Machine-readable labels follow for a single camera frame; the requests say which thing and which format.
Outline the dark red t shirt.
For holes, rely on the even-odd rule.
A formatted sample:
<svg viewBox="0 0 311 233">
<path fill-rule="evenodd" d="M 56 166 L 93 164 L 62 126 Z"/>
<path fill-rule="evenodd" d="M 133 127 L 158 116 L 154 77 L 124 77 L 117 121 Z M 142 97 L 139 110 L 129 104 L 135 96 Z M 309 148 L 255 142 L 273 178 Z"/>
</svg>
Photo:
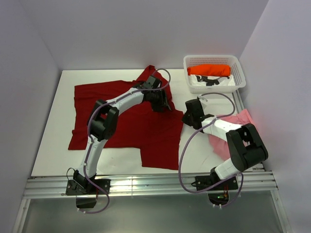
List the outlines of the dark red t shirt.
<svg viewBox="0 0 311 233">
<path fill-rule="evenodd" d="M 154 66 L 149 65 L 131 82 L 111 81 L 77 85 L 74 88 L 75 126 L 69 150 L 85 150 L 87 123 L 97 100 L 110 100 L 134 85 L 146 81 L 150 75 L 167 83 Z M 143 167 L 178 170 L 179 142 L 183 128 L 183 112 L 176 110 L 169 87 L 165 89 L 169 109 L 154 112 L 149 102 L 136 105 L 121 114 L 115 134 L 106 148 L 140 149 Z"/>
</svg>

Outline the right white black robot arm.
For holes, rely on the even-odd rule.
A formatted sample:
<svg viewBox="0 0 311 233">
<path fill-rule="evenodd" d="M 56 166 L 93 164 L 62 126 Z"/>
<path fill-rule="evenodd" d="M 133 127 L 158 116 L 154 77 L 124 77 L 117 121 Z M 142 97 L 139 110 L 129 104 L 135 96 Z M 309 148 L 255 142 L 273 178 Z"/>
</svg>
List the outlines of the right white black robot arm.
<svg viewBox="0 0 311 233">
<path fill-rule="evenodd" d="M 223 188 L 227 178 L 268 159 L 268 151 L 253 124 L 234 124 L 211 114 L 206 115 L 198 98 L 185 102 L 185 105 L 184 124 L 193 127 L 197 133 L 215 136 L 228 145 L 229 158 L 208 175 L 209 185 L 215 189 Z"/>
</svg>

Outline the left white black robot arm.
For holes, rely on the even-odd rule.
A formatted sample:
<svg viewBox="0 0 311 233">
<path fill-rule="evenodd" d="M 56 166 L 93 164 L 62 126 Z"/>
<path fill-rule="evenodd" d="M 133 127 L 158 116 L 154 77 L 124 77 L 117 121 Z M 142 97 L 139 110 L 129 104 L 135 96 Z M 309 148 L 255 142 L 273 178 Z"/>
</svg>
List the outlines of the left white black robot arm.
<svg viewBox="0 0 311 233">
<path fill-rule="evenodd" d="M 152 110 L 163 112 L 170 109 L 162 81 L 151 75 L 146 81 L 135 85 L 125 93 L 104 101 L 97 100 L 87 124 L 87 146 L 84 158 L 75 170 L 73 180 L 77 188 L 84 194 L 89 194 L 95 187 L 97 164 L 106 142 L 114 135 L 118 118 L 125 111 L 143 102 L 149 102 Z"/>
</svg>

